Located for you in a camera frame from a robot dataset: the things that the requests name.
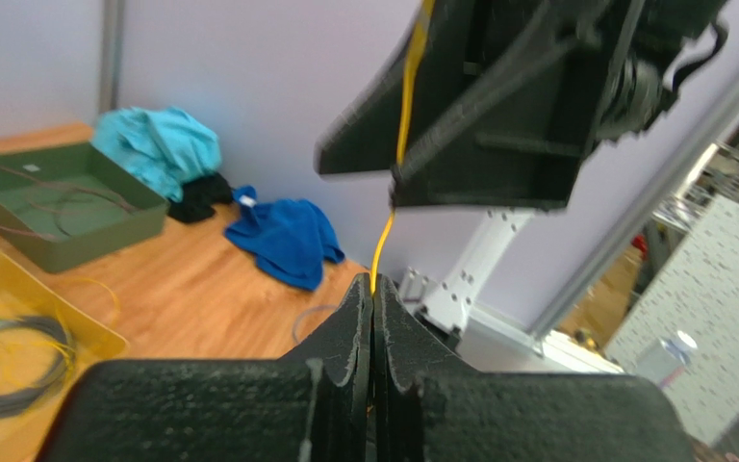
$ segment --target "speckled white panel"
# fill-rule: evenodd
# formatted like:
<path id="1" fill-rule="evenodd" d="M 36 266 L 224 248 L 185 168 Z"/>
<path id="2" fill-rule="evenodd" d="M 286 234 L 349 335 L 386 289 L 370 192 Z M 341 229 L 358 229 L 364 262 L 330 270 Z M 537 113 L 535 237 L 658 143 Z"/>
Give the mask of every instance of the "speckled white panel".
<path id="1" fill-rule="evenodd" d="M 739 415 L 739 204 L 718 198 L 606 349 L 624 367 L 681 329 L 699 344 L 666 390 L 689 433 L 713 444 Z"/>

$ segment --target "black cable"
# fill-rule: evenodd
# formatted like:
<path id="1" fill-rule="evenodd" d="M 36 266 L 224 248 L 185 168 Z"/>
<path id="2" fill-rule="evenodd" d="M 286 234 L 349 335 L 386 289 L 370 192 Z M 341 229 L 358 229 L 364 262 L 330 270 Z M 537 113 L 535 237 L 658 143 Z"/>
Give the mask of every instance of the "black cable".
<path id="1" fill-rule="evenodd" d="M 62 345 L 67 351 L 67 361 L 71 363 L 75 358 L 75 345 L 63 326 L 55 319 L 45 316 L 25 316 L 15 320 L 0 320 L 0 332 L 10 329 L 33 329 L 50 337 L 54 342 Z M 33 405 L 37 400 L 58 391 L 67 376 L 66 358 L 57 352 L 51 367 L 40 377 L 34 385 L 12 393 L 0 395 L 0 419 L 19 415 Z"/>
<path id="2" fill-rule="evenodd" d="M 313 308 L 309 308 L 309 309 L 302 311 L 301 314 L 298 315 L 297 318 L 295 318 L 295 321 L 293 321 L 293 327 L 290 328 L 290 334 L 293 336 L 293 341 L 295 342 L 296 345 L 301 343 L 301 340 L 298 338 L 298 326 L 301 325 L 301 322 L 308 316 L 312 315 L 313 313 L 317 313 L 319 311 L 325 311 L 325 310 L 338 310 L 338 306 L 336 305 L 314 306 Z"/>
<path id="3" fill-rule="evenodd" d="M 675 72 L 672 83 L 672 91 L 674 93 L 679 93 L 679 88 L 682 83 L 685 82 L 691 74 L 708 64 L 709 61 L 713 60 L 714 57 L 720 53 L 723 47 L 726 46 L 726 42 L 728 41 L 728 27 L 720 21 L 715 21 L 711 24 L 711 30 L 714 31 L 714 36 L 716 38 L 714 41 L 714 48 L 712 48 L 706 56 L 696 61 L 692 61 L 689 64 L 685 64 Z"/>
<path id="4" fill-rule="evenodd" d="M 62 195 L 60 195 L 59 200 L 57 200 L 57 204 L 55 207 L 57 212 L 55 214 L 52 214 L 54 217 L 54 225 L 57 227 L 57 229 L 61 233 L 68 236 L 68 238 L 70 237 L 70 233 L 65 231 L 65 229 L 62 226 L 62 210 L 64 209 L 65 204 L 67 204 L 67 202 L 73 196 L 73 194 L 75 194 L 74 191 L 63 192 Z"/>

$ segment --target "cable on floor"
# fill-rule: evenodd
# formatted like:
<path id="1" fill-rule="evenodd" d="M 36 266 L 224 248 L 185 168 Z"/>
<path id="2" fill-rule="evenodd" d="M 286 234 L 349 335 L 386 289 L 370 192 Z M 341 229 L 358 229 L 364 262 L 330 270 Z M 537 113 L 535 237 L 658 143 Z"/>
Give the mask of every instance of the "cable on floor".
<path id="1" fill-rule="evenodd" d="M 60 281 L 60 285 L 70 285 L 81 282 L 95 284 L 102 289 L 105 289 L 105 292 L 107 292 L 108 295 L 111 296 L 111 300 L 114 303 L 114 309 L 111 312 L 111 316 L 108 320 L 108 328 L 111 330 L 116 330 L 116 323 L 119 321 L 119 317 L 122 315 L 122 304 L 121 301 L 119 301 L 119 295 L 117 295 L 116 292 L 114 292 L 114 290 L 111 289 L 109 285 L 97 279 L 93 279 L 92 277 L 67 277 L 66 279 Z"/>
<path id="2" fill-rule="evenodd" d="M 398 126 L 398 144 L 395 152 L 395 162 L 400 166 L 403 164 L 404 155 L 406 154 L 406 145 L 409 139 L 409 126 L 412 119 L 412 100 L 415 93 L 415 78 L 418 74 L 418 66 L 423 58 L 423 52 L 426 49 L 426 40 L 429 33 L 429 21 L 432 18 L 432 10 L 435 7 L 435 0 L 422 0 L 418 19 L 412 30 L 412 36 L 407 47 L 406 58 L 404 61 L 403 90 L 401 92 L 401 121 Z M 378 281 L 378 266 L 381 261 L 381 252 L 390 231 L 395 223 L 395 208 L 391 208 L 390 216 L 387 218 L 387 225 L 384 232 L 378 239 L 378 245 L 375 247 L 375 254 L 372 257 L 372 268 L 369 273 L 369 292 L 375 295 L 375 288 Z"/>
<path id="3" fill-rule="evenodd" d="M 305 318 L 312 315 L 313 313 L 318 313 L 320 311 L 326 311 L 326 310 L 337 310 L 338 306 L 336 305 L 321 305 L 321 306 L 314 306 L 313 308 L 308 308 L 301 312 L 301 314 L 298 315 L 297 318 L 295 318 L 295 321 L 293 322 L 293 328 L 291 329 L 290 333 L 293 335 L 293 341 L 296 345 L 300 344 L 301 341 L 298 339 L 298 326 L 301 325 L 301 322 L 304 321 Z"/>

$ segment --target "teal cloth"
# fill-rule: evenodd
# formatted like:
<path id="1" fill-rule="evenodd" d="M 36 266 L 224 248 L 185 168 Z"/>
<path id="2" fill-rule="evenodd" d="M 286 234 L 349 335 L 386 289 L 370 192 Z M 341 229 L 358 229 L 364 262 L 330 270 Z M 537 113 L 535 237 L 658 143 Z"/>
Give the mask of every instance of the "teal cloth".
<path id="1" fill-rule="evenodd" d="M 174 107 L 106 113 L 90 143 L 173 202 L 182 201 L 183 184 L 212 175 L 221 166 L 216 133 Z"/>

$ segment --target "metal pole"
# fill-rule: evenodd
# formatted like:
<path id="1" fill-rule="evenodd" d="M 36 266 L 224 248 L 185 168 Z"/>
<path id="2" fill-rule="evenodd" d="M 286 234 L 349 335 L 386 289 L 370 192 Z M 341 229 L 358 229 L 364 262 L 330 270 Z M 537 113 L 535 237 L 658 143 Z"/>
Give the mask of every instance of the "metal pole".
<path id="1" fill-rule="evenodd" d="M 99 114 L 116 109 L 122 66 L 125 0 L 104 0 L 102 62 L 99 75 Z"/>

